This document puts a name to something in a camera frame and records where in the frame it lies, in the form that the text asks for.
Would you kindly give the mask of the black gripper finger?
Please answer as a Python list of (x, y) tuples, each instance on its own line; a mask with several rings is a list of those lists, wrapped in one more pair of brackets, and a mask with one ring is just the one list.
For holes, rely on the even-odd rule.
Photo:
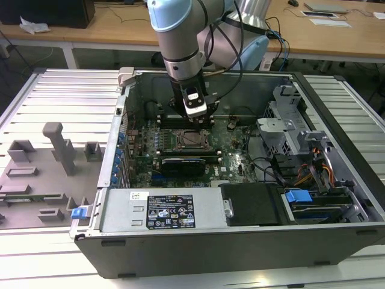
[(197, 117), (197, 127), (199, 129), (209, 129), (215, 124), (213, 114), (217, 111), (220, 101), (216, 96), (206, 96), (206, 112)]
[(175, 97), (172, 97), (168, 105), (177, 114), (177, 117), (168, 116), (169, 128), (198, 129), (197, 124), (187, 116), (183, 101), (178, 101)]

